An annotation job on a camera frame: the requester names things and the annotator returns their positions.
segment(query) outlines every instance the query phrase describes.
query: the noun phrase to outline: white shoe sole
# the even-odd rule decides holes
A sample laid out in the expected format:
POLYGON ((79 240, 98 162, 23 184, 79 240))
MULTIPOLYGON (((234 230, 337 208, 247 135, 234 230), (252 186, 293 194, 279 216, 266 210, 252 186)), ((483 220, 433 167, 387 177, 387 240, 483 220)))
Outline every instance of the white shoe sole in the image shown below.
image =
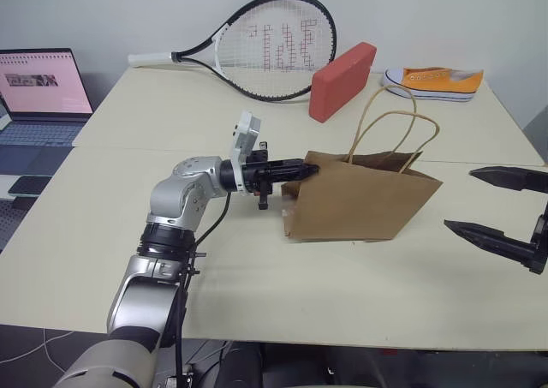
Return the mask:
MULTIPOLYGON (((383 86, 390 86, 390 85, 396 85, 396 86, 402 86, 405 87, 403 84, 398 84, 397 82, 393 81, 387 74, 386 71, 383 75, 383 86)), ((441 99, 443 101, 470 101, 472 97, 475 95, 475 93, 444 93, 441 91, 423 91, 423 90, 416 90, 414 88, 406 87, 416 99, 441 99)), ((391 93, 401 95, 402 97, 410 98, 409 94, 403 91, 401 88, 389 88, 388 91, 391 93)))

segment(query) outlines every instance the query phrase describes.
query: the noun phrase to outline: laptop screen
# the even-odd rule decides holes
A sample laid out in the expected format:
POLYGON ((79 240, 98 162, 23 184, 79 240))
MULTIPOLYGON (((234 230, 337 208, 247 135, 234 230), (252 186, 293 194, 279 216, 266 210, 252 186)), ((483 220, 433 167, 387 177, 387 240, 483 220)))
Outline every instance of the laptop screen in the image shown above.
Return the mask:
POLYGON ((92 114, 70 49, 0 51, 0 95, 13 118, 92 114))

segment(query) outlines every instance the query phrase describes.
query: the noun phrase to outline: laptop keyboard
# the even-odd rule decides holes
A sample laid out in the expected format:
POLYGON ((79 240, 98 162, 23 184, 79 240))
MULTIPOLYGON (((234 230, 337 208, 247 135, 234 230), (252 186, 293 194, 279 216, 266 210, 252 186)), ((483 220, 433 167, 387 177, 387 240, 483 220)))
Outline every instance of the laptop keyboard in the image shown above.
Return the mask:
POLYGON ((83 125, 10 124, 0 131, 0 144, 14 146, 72 146, 83 125))

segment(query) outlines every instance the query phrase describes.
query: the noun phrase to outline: red foam block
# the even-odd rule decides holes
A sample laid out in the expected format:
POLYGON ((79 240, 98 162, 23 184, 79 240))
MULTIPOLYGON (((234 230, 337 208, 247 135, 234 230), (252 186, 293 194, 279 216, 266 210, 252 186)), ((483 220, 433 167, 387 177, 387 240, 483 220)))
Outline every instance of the red foam block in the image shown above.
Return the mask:
POLYGON ((320 122, 345 105, 366 86, 377 48, 359 43, 312 77, 308 114, 320 122))

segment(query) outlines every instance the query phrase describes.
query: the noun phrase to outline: paper bag handle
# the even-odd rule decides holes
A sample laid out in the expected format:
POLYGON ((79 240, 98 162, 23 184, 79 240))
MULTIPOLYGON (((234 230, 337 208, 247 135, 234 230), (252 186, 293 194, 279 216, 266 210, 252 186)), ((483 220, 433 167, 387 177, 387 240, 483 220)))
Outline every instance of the paper bag handle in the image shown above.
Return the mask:
POLYGON ((345 161, 349 162, 350 164, 352 164, 352 159, 354 157, 354 152, 356 150, 356 147, 360 144, 360 141, 361 139, 363 138, 363 136, 366 134, 367 131, 369 131, 369 129, 372 128, 373 125, 375 125, 379 120, 381 120, 382 118, 384 118, 385 116, 388 116, 390 114, 401 114, 401 115, 404 115, 404 116, 412 116, 413 117, 413 120, 411 120, 411 123, 409 124, 409 127, 408 127, 408 130, 407 132, 405 133, 405 135, 403 136, 403 138, 400 140, 400 142, 398 142, 398 144, 396 145, 396 147, 391 151, 391 153, 389 154, 389 156, 394 153, 399 147, 400 145, 408 138, 409 134, 411 133, 411 129, 413 128, 413 125, 414 125, 414 120, 416 118, 420 118, 420 119, 423 119, 423 120, 426 120, 428 122, 431 122, 434 127, 435 127, 435 131, 434 131, 434 134, 432 135, 432 137, 430 137, 428 140, 426 140, 425 142, 423 142, 413 153, 413 155, 411 157, 409 157, 408 161, 403 165, 403 167, 398 171, 398 173, 403 173, 408 167, 409 165, 413 162, 414 158, 417 156, 417 154, 419 153, 419 151, 426 145, 428 144, 430 141, 432 141, 434 138, 436 138, 439 134, 439 124, 437 122, 435 122, 434 120, 432 120, 430 117, 428 116, 423 116, 419 113, 417 113, 417 101, 414 97, 414 95, 405 87, 401 87, 401 86, 396 86, 396 85, 389 85, 389 86, 385 86, 385 87, 381 87, 380 89, 378 89, 372 96, 371 98, 369 99, 369 101, 367 102, 366 104, 366 107, 364 108, 363 110, 363 114, 361 115, 361 118, 360 118, 360 122, 358 123, 358 129, 356 131, 356 136, 354 138, 354 143, 352 144, 352 146, 350 147, 350 151, 348 152, 348 155, 347 157, 345 158, 345 161), (391 111, 387 111, 385 112, 384 114, 382 114, 381 116, 377 117, 371 124, 369 124, 366 129, 363 130, 363 132, 360 134, 360 131, 361 131, 361 125, 363 123, 363 120, 364 118, 366 117, 366 113, 367 113, 367 110, 369 109, 369 107, 371 106, 371 103, 373 102, 373 100, 384 90, 388 89, 388 88, 401 88, 402 90, 404 90, 406 93, 409 93, 409 96, 411 97, 411 99, 413 100, 413 108, 414 108, 414 112, 410 112, 410 111, 405 111, 405 110, 391 110, 391 111))

